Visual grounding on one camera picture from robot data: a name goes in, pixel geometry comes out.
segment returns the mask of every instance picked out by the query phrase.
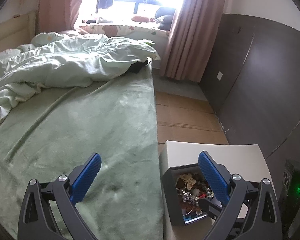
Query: headboard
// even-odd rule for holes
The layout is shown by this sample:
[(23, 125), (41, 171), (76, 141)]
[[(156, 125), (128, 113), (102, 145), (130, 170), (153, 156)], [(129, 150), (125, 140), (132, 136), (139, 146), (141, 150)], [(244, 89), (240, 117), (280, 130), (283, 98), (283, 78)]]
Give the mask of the headboard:
[(0, 24), (0, 52), (30, 43), (35, 36), (36, 12), (10, 19)]

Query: blue object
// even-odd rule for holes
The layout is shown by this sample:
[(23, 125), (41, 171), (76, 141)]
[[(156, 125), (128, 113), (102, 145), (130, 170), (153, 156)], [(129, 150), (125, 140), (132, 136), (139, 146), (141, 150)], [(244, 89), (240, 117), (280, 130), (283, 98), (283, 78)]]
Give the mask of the blue object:
[(198, 163), (217, 200), (226, 205), (230, 200), (230, 196), (228, 192), (229, 187), (225, 179), (205, 152), (199, 154)]
[(100, 171), (100, 168), (101, 156), (96, 153), (72, 184), (70, 201), (73, 205), (83, 200), (96, 175)]

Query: pink curtain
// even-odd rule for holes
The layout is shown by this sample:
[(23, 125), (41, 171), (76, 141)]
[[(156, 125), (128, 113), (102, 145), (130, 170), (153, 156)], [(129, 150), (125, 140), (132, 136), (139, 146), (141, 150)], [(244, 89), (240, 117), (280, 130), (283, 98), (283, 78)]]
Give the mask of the pink curtain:
[(160, 74), (200, 82), (217, 36), (225, 0), (184, 0), (175, 13)]
[(40, 0), (39, 31), (73, 30), (82, 0)]

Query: white tabletop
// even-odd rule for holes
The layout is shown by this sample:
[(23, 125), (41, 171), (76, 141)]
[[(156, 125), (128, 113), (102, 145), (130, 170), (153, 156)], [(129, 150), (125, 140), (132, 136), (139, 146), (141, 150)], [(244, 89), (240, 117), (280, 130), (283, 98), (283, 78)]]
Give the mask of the white tabletop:
[[(271, 175), (258, 145), (213, 145), (167, 141), (160, 154), (160, 173), (169, 167), (198, 163), (199, 153), (207, 151), (216, 163), (223, 164), (228, 171), (240, 174), (246, 181), (260, 182)], [(193, 224), (171, 226), (164, 199), (164, 235), (166, 240), (202, 240), (210, 230), (214, 220), (206, 218)], [(239, 217), (244, 218), (247, 207), (243, 205)]]

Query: metal screw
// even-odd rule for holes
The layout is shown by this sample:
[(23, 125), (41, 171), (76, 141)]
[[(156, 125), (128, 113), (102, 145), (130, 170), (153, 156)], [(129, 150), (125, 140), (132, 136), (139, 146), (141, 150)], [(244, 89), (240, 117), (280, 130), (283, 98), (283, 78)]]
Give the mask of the metal screw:
[(234, 180), (240, 180), (241, 176), (239, 174), (233, 174), (232, 175), (232, 179), (234, 179)]
[(29, 181), (29, 184), (30, 185), (34, 185), (37, 183), (37, 180), (36, 179), (31, 179), (31, 181)]
[(269, 185), (270, 181), (269, 181), (269, 179), (263, 179), (263, 183)]
[(67, 179), (67, 176), (66, 175), (61, 175), (58, 180), (59, 181), (65, 181)]

